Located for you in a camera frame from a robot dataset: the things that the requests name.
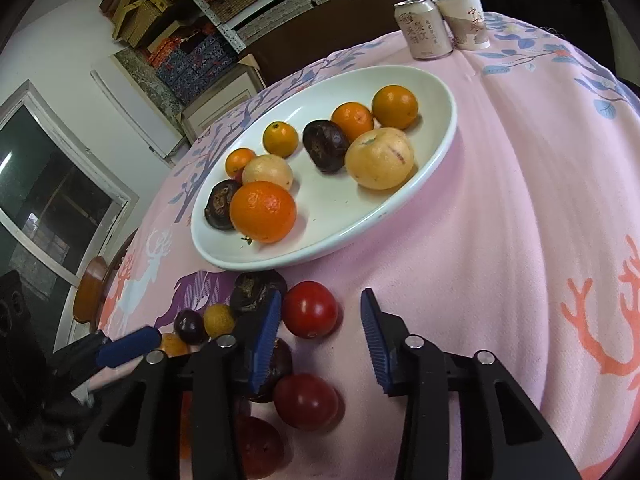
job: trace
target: mandarin orange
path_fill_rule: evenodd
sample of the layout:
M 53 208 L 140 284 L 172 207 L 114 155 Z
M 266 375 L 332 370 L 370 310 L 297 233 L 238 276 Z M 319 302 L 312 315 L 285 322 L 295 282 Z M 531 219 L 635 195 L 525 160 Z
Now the mandarin orange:
M 225 171 L 229 177 L 236 176 L 238 171 L 242 170 L 252 158 L 255 158 L 254 150 L 249 148 L 238 148 L 229 153 L 225 161 Z
M 331 120 L 340 126 L 349 143 L 373 129 L 373 116 L 369 109 L 360 103 L 341 104 L 331 114 Z
M 407 88 L 388 85 L 373 96 L 371 111 L 382 126 L 402 130 L 418 116 L 418 101 Z
M 275 121 L 265 128 L 262 145 L 272 155 L 287 158 L 298 147 L 298 132 L 290 124 Z
M 282 240 L 296 222 L 296 202 L 283 187 L 257 180 L 231 199 L 229 216 L 236 231 L 264 244 Z

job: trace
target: beverage can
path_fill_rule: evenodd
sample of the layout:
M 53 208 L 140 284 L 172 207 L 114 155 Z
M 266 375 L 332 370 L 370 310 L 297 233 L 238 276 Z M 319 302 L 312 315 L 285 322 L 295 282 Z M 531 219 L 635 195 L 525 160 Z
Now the beverage can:
M 442 15 L 431 0 L 395 4 L 394 16 L 415 59 L 437 59 L 453 50 Z

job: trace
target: tomato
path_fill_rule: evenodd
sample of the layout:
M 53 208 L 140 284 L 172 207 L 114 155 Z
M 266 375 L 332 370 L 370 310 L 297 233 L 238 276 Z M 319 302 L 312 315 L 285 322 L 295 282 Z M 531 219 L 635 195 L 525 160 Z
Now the tomato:
M 278 431 L 254 416 L 236 418 L 236 439 L 244 474 L 249 479 L 273 474 L 284 461 L 284 444 Z
M 282 320 L 293 335 L 313 339 L 334 329 L 338 304 L 321 283 L 300 282 L 284 296 Z
M 285 423 L 299 430 L 315 431 L 334 420 L 339 400 L 334 388 L 320 377 L 294 374 L 278 381 L 273 404 Z
M 191 392 L 182 394 L 180 404 L 180 458 L 186 460 L 191 457 Z

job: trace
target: pink tablecloth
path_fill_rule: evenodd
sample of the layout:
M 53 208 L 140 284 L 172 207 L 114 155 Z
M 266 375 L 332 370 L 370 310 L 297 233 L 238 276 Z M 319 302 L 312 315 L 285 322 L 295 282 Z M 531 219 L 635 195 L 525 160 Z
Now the pink tablecloth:
M 235 108 L 165 181 L 129 249 L 100 325 L 111 337 L 145 324 L 171 330 L 180 309 L 229 296 L 235 275 L 198 256 L 190 219 L 207 172 L 252 121 L 294 92 L 364 66 L 415 66 L 451 88 L 456 139 L 414 199 L 351 246 L 282 270 L 290 286 L 324 283 L 344 307 L 327 341 L 280 333 L 298 371 L 340 390 L 346 414 L 319 436 L 279 423 L 271 405 L 254 410 L 292 445 L 293 461 L 274 478 L 393 478 L 403 408 L 372 373 L 358 311 L 366 286 L 444 351 L 494 351 L 586 480 L 601 476 L 638 424 L 640 101 L 567 42 L 500 14 L 487 20 L 487 50 L 416 61 L 395 32 L 331 54 Z

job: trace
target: plate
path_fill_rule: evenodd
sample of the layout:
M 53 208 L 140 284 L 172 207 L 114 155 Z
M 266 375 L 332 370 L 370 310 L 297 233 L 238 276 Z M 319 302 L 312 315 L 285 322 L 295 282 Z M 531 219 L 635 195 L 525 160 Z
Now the plate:
M 358 186 L 342 168 L 322 174 L 302 145 L 302 131 L 316 119 L 329 119 L 342 103 L 360 102 L 370 107 L 383 86 L 408 88 L 418 100 L 419 115 L 405 133 L 415 152 L 417 171 L 404 186 L 384 192 Z M 300 135 L 297 150 L 287 158 L 295 182 L 291 194 L 298 217 L 293 229 L 274 244 L 248 244 L 235 231 L 219 231 L 204 218 L 213 187 L 228 178 L 225 160 L 237 148 L 266 153 L 262 133 L 273 121 L 285 121 Z M 196 197 L 191 218 L 191 238 L 201 256 L 228 270 L 265 270 L 290 266 L 332 253 L 386 215 L 406 203 L 433 174 L 446 155 L 456 131 L 456 103 L 449 88 L 436 76 L 408 66 L 373 66 L 333 76 L 298 92 L 273 107 L 249 126 L 212 168 Z

